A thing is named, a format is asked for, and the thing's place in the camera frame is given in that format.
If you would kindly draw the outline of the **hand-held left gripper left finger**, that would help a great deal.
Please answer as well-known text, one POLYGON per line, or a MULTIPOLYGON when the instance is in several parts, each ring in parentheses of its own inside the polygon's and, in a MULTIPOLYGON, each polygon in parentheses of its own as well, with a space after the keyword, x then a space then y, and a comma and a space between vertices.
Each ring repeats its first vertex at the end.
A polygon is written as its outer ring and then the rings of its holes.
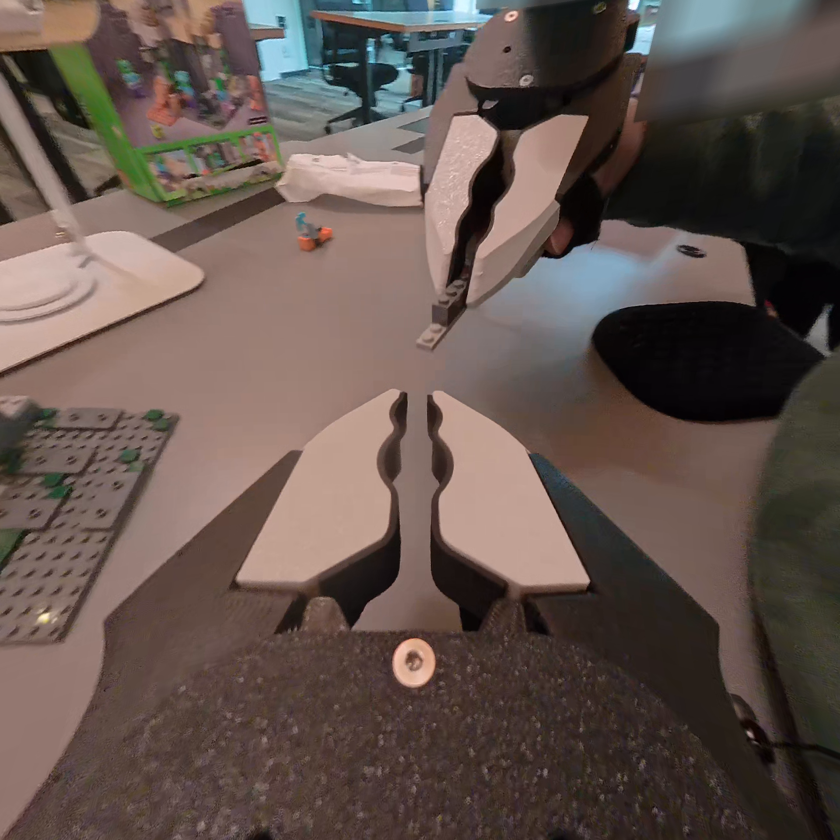
POLYGON ((310 440, 283 486, 236 585, 340 606, 349 625, 396 581, 402 535, 395 488, 407 394, 386 391, 310 440))

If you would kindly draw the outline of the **person's right hand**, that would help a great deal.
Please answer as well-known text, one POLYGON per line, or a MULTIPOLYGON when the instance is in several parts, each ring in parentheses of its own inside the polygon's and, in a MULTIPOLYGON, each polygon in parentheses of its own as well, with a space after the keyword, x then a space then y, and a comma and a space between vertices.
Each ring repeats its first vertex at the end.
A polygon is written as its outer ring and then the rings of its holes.
POLYGON ((638 95, 632 95, 622 128, 560 200, 560 219, 546 239, 542 257, 561 259, 573 249, 595 242, 608 199, 627 178, 644 147, 647 124, 636 120, 638 95))

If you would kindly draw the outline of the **grey slope brick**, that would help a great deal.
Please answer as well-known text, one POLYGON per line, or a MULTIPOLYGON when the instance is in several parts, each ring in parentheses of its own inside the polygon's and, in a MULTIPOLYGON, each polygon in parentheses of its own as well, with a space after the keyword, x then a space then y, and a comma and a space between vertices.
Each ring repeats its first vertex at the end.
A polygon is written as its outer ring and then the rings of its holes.
POLYGON ((432 307, 432 324, 443 329, 450 327, 466 308, 469 281, 458 278, 438 293, 432 307))

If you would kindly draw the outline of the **black office chair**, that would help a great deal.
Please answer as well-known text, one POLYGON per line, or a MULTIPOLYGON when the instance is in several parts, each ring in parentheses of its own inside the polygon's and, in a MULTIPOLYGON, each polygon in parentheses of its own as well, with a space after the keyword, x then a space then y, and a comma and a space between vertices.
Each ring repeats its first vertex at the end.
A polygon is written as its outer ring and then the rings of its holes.
POLYGON ((352 121, 353 125, 370 124, 384 119, 375 110, 375 94, 398 78, 398 69, 370 58, 369 43, 379 36, 372 29, 321 23, 322 78, 331 87, 352 92, 360 106, 330 118, 324 130, 331 134, 335 123, 352 121))

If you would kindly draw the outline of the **grey desk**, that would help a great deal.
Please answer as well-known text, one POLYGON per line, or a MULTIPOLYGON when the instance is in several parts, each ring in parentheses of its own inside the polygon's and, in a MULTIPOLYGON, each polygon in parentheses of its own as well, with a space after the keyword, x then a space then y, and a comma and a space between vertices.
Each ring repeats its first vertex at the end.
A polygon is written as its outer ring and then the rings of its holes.
POLYGON ((2 647, 2 834, 71 739, 97 684, 105 618, 292 449, 390 389, 408 394, 402 564, 361 630, 454 631, 429 570, 427 394, 504 426, 579 487, 720 628, 730 692, 775 715, 754 640, 746 542, 773 422, 686 423, 628 395, 591 352, 595 325, 648 303, 752 303, 732 241, 606 223, 602 240, 541 259, 434 352, 417 336, 433 299, 417 209, 323 198, 334 240, 300 252, 296 208, 254 188, 172 210, 126 192, 77 205, 88 234, 128 230, 205 271, 194 293, 34 362, 2 393, 46 406, 160 408, 181 422, 66 640, 2 647), (681 255, 677 245, 705 249, 681 255))

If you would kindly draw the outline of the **person's right forearm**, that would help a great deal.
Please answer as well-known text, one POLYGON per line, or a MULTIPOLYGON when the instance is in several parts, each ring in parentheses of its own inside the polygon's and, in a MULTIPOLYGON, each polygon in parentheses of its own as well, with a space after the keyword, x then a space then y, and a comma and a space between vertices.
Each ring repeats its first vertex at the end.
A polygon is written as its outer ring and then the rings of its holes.
POLYGON ((772 246, 839 264, 839 98, 650 123, 604 219, 772 246))

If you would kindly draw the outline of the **orange teal brick figure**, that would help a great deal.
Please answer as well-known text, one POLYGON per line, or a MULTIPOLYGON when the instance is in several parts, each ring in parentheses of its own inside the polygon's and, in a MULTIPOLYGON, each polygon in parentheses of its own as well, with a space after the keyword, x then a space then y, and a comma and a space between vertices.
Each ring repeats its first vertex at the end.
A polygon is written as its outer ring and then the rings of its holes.
POLYGON ((295 218, 297 243, 304 252, 312 252, 333 239, 330 227, 318 226, 308 221, 305 212, 299 212, 295 218))

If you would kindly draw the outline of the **green toy set box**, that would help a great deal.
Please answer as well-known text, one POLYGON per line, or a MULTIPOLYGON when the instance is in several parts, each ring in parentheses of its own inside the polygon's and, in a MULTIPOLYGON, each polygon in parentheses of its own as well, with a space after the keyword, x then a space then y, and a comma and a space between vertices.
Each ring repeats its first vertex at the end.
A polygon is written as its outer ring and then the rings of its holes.
POLYGON ((173 206, 283 170, 239 1, 100 1, 88 38, 49 53, 122 186, 173 206))

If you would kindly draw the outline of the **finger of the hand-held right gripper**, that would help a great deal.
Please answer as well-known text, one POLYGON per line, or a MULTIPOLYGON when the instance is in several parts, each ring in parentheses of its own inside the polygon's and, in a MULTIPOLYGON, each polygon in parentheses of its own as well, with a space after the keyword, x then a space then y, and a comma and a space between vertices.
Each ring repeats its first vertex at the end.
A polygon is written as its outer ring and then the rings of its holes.
POLYGON ((427 267, 437 293, 467 282, 467 301, 484 301, 499 282, 489 267, 502 197, 498 129, 476 114, 452 118, 425 195, 427 267))
POLYGON ((543 252, 560 218, 560 184, 587 121, 585 115, 557 115, 521 133, 511 154, 510 182, 476 249, 467 307, 523 277, 543 252))

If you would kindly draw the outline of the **wood-edged office desk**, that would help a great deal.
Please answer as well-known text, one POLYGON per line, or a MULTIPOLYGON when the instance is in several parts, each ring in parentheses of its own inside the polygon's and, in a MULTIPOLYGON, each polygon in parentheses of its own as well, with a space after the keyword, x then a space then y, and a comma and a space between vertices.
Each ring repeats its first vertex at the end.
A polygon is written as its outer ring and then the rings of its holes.
POLYGON ((377 35, 398 34, 407 37, 409 52, 429 52, 430 80, 422 94, 424 107, 430 107, 444 88, 445 53, 463 43, 463 32, 476 31, 490 20, 488 14, 455 10, 423 12, 351 12, 318 10, 310 17, 323 21, 372 29, 377 35))

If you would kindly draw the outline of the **long grey brick plate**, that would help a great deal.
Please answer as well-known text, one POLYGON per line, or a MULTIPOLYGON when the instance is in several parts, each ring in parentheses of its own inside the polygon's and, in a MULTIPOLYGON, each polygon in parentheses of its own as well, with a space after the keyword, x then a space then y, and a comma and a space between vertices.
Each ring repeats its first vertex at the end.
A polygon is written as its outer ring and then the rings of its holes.
POLYGON ((455 323, 459 320, 462 316, 466 308, 462 311, 458 319, 447 329, 443 329, 437 325, 432 324, 432 320, 429 326, 423 331, 423 333, 418 337, 416 340, 416 346, 420 349, 424 350, 434 350, 440 342, 445 338, 445 336, 449 333, 455 323))

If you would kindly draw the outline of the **grey brick baseplate build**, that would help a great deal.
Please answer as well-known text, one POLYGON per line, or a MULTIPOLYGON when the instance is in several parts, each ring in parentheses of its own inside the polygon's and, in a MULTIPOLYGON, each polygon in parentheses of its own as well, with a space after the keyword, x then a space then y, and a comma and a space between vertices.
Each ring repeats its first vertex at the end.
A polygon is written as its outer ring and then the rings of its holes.
POLYGON ((1 645, 69 633, 180 417, 1 398, 1 645))

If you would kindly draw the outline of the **white book stand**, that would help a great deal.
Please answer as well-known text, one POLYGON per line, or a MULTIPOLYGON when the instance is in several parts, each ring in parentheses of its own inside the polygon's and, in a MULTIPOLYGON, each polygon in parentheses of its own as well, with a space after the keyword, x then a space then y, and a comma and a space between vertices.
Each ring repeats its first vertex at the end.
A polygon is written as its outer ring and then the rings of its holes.
POLYGON ((2 77, 2 126, 49 207, 57 244, 1 264, 1 370, 29 362, 197 289, 204 272, 125 231, 85 236, 69 194, 2 77))

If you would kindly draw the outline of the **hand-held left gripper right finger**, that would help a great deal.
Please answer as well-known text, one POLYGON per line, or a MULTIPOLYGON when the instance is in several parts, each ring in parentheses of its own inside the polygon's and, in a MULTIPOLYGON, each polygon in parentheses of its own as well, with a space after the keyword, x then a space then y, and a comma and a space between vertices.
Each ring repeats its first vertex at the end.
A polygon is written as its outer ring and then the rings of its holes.
POLYGON ((526 447, 443 391, 427 397, 430 570, 462 625, 499 600, 585 595, 592 585, 526 447))

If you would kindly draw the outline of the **crumpled white paper bag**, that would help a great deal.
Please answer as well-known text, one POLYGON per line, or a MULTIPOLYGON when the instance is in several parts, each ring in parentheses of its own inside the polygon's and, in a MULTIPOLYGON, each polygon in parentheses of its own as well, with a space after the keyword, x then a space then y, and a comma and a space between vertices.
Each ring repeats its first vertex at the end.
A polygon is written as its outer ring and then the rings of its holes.
POLYGON ((419 165, 365 161, 352 154, 293 154, 276 189, 288 203, 335 196, 379 207, 423 204, 419 165))

